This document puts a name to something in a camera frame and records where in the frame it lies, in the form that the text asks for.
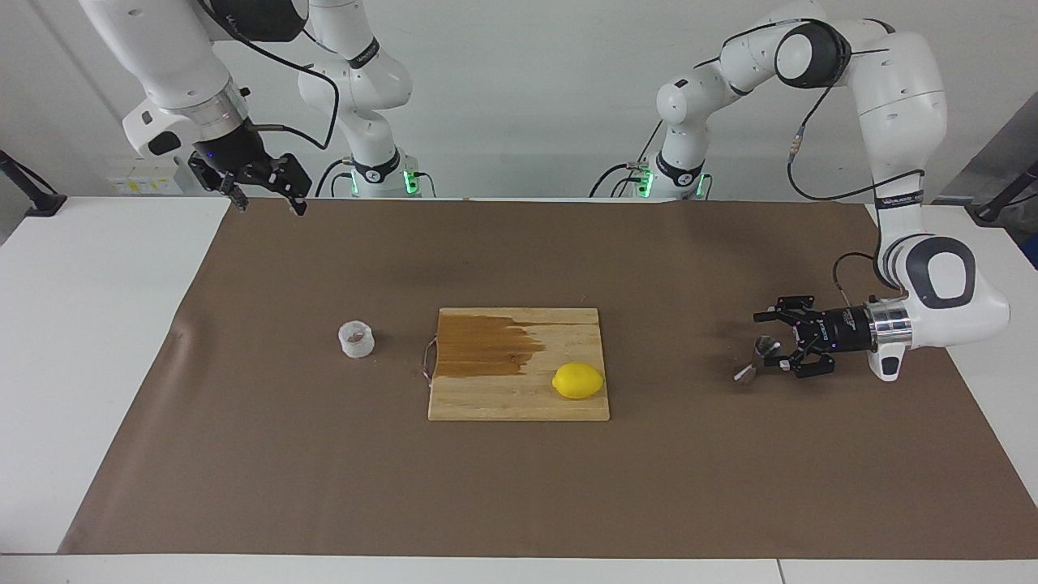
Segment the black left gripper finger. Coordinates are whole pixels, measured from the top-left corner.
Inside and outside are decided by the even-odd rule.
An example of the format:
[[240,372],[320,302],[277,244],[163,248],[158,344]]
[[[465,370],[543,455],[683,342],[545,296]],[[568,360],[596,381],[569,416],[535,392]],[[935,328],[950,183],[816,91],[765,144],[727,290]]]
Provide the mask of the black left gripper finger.
[[778,355],[778,368],[800,380],[834,373],[834,356],[814,347],[796,347],[789,355]]
[[778,297],[774,306],[753,314],[753,321],[756,323],[778,321],[789,326],[798,326],[802,322],[814,322],[821,317],[819,311],[814,310],[814,303],[815,296]]

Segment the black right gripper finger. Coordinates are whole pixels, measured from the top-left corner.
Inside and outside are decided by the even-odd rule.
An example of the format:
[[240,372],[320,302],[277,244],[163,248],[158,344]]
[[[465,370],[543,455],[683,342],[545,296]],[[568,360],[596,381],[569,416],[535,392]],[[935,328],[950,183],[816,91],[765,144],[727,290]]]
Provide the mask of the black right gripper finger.
[[219,170],[212,169],[204,161],[204,157],[199,154],[189,156],[188,167],[204,190],[218,192],[219,195],[225,196],[233,206],[240,212],[247,210],[248,198],[241,190],[233,173],[223,174]]
[[264,171],[264,189],[286,199],[296,216],[307,214],[307,195],[312,186],[308,173],[294,154],[270,158]]

